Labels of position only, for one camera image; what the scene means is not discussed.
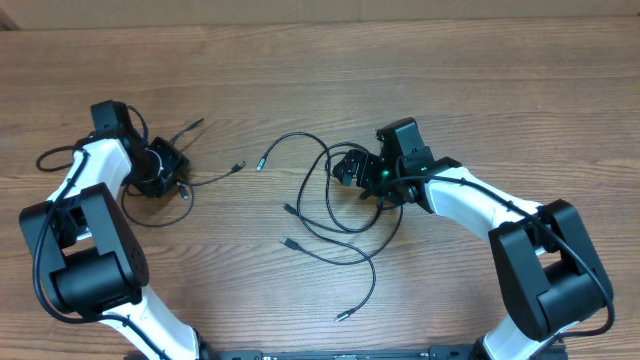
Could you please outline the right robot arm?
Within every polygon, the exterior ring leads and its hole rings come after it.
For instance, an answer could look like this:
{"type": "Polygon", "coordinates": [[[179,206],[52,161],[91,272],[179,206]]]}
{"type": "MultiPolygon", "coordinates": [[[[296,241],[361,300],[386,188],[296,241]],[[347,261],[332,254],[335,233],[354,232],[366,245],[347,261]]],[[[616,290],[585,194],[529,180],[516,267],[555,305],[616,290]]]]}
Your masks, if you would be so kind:
{"type": "Polygon", "coordinates": [[[613,325],[613,288],[577,209],[509,195],[475,177],[460,162],[437,159],[415,119],[376,131],[379,154],[352,148],[332,169],[346,186],[397,205],[415,203],[486,241],[507,315],[472,345],[431,351],[449,359],[565,359],[574,326],[601,309],[613,325]]]}

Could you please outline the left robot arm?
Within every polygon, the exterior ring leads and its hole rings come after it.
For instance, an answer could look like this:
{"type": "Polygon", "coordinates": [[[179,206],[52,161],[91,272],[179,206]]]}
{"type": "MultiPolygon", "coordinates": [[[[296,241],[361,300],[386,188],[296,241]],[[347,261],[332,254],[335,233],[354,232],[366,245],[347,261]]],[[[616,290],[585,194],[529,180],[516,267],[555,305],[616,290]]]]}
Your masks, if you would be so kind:
{"type": "Polygon", "coordinates": [[[20,213],[36,297],[61,322],[111,327],[148,359],[214,359],[208,342],[152,289],[142,247],[118,205],[127,185],[147,197],[176,185],[193,193],[187,158],[137,131],[133,111],[114,100],[92,105],[95,129],[71,146],[64,182],[20,213]]]}

